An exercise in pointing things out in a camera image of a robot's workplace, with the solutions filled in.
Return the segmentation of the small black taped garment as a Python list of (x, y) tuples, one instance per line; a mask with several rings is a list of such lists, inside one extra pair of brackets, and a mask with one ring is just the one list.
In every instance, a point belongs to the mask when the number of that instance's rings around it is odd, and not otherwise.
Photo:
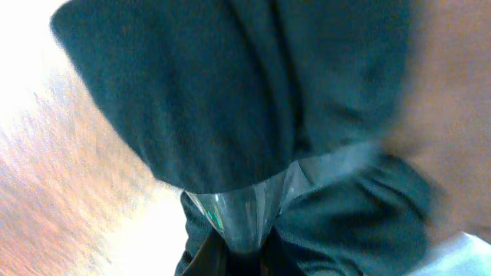
[(416, 1), (69, 1), (51, 30), (101, 113), (181, 190), (178, 275), (404, 275), (430, 182), (387, 150)]

